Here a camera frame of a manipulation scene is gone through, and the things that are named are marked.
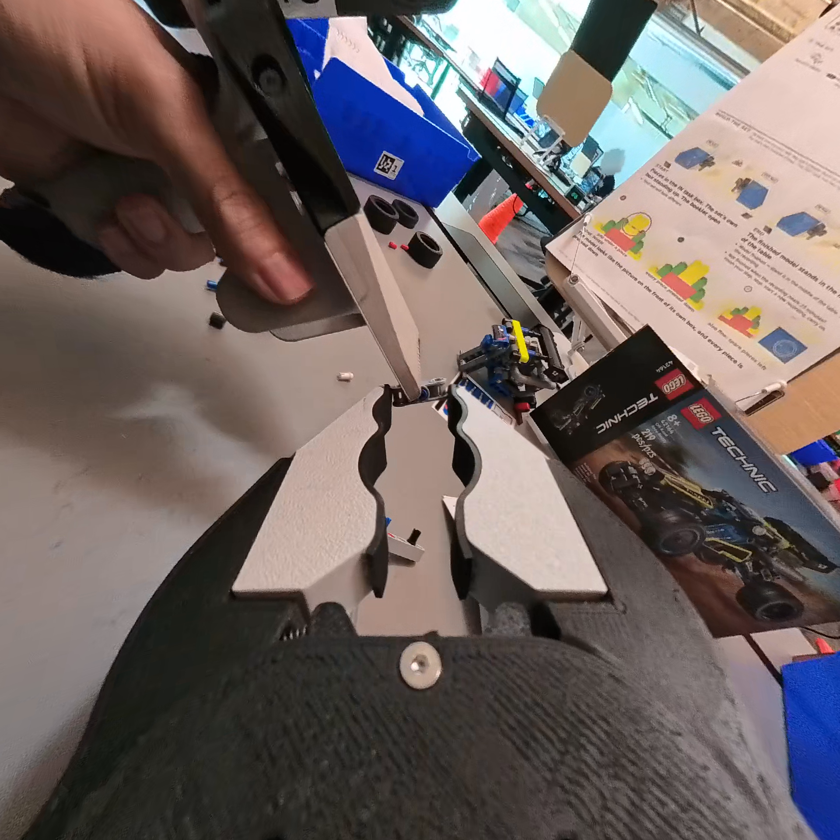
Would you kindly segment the brown cardboard sheet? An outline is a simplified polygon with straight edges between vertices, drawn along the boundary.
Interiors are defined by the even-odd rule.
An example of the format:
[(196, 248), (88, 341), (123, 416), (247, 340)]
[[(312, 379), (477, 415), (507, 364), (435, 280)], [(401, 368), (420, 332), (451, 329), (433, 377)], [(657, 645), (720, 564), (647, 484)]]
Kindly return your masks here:
[(780, 392), (744, 409), (746, 424), (777, 455), (788, 455), (839, 429), (839, 351), (798, 374)]

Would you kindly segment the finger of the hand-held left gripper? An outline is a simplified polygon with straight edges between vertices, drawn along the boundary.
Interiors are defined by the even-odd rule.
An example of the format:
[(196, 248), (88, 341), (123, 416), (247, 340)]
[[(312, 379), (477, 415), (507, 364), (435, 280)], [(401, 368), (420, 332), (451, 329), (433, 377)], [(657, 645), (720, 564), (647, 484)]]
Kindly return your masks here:
[(358, 212), (333, 225), (324, 243), (404, 395), (418, 399), (419, 331), (367, 217)]

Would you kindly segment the printed instruction sheet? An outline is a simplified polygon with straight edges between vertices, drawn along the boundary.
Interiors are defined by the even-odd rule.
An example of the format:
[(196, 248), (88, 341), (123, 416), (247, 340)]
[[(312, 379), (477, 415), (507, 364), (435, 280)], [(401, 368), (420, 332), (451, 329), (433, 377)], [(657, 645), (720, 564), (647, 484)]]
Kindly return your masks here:
[(838, 350), (839, 13), (765, 61), (549, 246), (733, 401)]

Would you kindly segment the person's left hand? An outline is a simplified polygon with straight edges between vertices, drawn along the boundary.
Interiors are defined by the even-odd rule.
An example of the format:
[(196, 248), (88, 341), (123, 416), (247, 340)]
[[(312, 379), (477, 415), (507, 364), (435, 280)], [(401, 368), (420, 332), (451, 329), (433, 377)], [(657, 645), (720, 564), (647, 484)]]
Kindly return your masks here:
[(262, 298), (299, 303), (312, 283), (226, 153), (178, 47), (135, 2), (2, 1), (2, 178), (33, 187), (93, 151), (149, 161), (204, 231), (126, 196), (96, 235), (116, 267), (152, 279), (220, 256)]

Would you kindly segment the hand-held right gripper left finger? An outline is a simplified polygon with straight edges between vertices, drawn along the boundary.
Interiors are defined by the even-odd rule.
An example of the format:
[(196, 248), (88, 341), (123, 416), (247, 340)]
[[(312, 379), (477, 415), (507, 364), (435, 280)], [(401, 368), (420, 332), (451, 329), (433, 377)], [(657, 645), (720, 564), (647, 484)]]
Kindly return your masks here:
[(305, 618), (383, 597), (389, 574), (385, 503), (393, 390), (376, 386), (292, 456), (232, 586), (243, 601), (286, 602)]

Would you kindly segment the white paper sheet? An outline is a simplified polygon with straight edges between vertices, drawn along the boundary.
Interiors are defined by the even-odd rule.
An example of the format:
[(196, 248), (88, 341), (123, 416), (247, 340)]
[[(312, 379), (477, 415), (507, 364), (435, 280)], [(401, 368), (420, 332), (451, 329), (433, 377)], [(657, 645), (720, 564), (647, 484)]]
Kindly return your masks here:
[(337, 60), (374, 87), (418, 116), (424, 111), (414, 95), (394, 79), (385, 58), (368, 35), (365, 17), (331, 17), (325, 40), (322, 68)]

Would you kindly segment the wooden workbench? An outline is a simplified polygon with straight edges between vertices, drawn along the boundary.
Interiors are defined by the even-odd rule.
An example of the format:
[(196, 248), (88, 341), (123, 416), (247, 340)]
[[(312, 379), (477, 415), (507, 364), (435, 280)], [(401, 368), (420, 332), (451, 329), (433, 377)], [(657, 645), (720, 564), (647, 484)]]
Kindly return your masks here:
[(463, 134), (492, 170), (517, 194), (530, 212), (550, 232), (557, 233), (581, 216), (578, 206), (567, 197), (568, 188), (537, 161), (533, 148), (520, 145), (509, 122), (500, 119), (480, 97), (473, 80), (454, 63), (454, 55), (442, 47), (408, 16), (391, 18), (393, 27), (407, 43), (428, 48), (444, 61), (446, 71), (458, 75), (458, 99), (467, 110)]

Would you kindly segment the partly built lego vehicle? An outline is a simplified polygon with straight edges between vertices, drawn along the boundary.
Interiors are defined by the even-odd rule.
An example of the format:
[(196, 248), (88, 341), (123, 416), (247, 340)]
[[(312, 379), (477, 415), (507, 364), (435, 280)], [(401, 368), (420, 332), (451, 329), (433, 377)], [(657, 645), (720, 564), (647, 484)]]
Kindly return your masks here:
[(483, 372), (491, 401), (509, 403), (518, 424), (537, 408), (539, 392), (555, 392), (570, 379), (554, 332), (543, 324), (527, 328), (512, 318), (494, 324), (476, 347), (458, 353), (456, 364), (463, 377)]

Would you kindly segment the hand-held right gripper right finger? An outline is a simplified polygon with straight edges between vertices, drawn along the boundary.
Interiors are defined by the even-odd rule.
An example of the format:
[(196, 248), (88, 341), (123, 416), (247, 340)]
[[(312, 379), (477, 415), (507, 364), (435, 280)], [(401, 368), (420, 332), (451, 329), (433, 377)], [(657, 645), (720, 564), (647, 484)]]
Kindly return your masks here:
[(465, 635), (488, 634), (493, 614), (509, 604), (538, 622), (554, 608), (608, 608), (608, 583), (561, 487), (560, 465), (454, 388), (447, 403), (459, 489), (442, 496), (442, 508)]

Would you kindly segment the lego sticker sheet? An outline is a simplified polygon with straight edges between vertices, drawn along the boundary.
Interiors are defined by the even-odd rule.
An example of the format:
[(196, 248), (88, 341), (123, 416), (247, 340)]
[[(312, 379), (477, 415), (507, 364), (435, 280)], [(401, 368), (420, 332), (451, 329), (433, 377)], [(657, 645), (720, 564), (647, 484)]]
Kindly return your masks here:
[(511, 409), (504, 407), (494, 395), (490, 394), (483, 385), (468, 374), (457, 374), (446, 385), (441, 385), (438, 389), (439, 393), (432, 397), (431, 403), (434, 410), (444, 419), (448, 419), (447, 399), (450, 388), (454, 388), (467, 401), (482, 405), (508, 426), (517, 427), (520, 425), (520, 421), (517, 420)]

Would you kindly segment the blue storage bin with tag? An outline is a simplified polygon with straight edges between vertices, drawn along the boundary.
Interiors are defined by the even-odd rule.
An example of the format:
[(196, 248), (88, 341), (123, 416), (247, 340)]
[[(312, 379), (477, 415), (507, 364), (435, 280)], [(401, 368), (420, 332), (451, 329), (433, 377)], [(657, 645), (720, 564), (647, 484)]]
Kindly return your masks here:
[(416, 113), (359, 73), (331, 59), (316, 70), (314, 56), (302, 53), (303, 66), (320, 117), (351, 174), (392, 193), (437, 207), (452, 192), (479, 154), (419, 86), (386, 61), (403, 92), (421, 108)]

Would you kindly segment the small grey lego connector assembly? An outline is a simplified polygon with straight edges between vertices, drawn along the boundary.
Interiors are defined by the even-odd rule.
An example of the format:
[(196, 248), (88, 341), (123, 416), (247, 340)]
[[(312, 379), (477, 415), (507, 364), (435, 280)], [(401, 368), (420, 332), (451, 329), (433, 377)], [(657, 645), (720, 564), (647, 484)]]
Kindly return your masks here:
[(394, 407), (410, 406), (423, 403), (435, 403), (444, 398), (448, 392), (448, 382), (444, 377), (436, 377), (420, 384), (419, 393), (411, 397), (401, 386), (395, 386), (392, 391), (392, 405)]

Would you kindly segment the black and tan hanging panel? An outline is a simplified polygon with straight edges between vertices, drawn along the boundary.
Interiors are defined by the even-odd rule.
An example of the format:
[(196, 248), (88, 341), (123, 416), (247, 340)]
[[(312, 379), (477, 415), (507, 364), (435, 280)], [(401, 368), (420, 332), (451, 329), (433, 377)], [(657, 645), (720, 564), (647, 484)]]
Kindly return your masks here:
[(613, 95), (613, 81), (648, 22), (656, 1), (592, 1), (570, 47), (544, 85), (537, 114), (570, 147), (583, 144)]

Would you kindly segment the grey lego beam blue bracket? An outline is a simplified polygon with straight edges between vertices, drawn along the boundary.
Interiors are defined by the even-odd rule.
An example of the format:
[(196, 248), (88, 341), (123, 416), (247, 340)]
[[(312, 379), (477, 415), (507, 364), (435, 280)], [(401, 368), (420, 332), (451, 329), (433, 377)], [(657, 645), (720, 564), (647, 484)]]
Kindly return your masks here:
[(425, 548), (419, 543), (422, 532), (414, 528), (403, 536), (392, 530), (392, 518), (385, 517), (386, 536), (390, 561), (397, 564), (416, 565), (425, 555)]

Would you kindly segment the orange traffic cone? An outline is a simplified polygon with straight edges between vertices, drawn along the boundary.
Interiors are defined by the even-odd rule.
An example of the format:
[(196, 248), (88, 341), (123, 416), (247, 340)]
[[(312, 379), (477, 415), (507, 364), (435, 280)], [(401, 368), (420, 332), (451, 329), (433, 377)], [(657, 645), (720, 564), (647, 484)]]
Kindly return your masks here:
[(523, 207), (525, 207), (525, 204), (520, 196), (513, 193), (499, 205), (489, 210), (478, 222), (478, 227), (493, 245), (497, 245), (501, 234)]

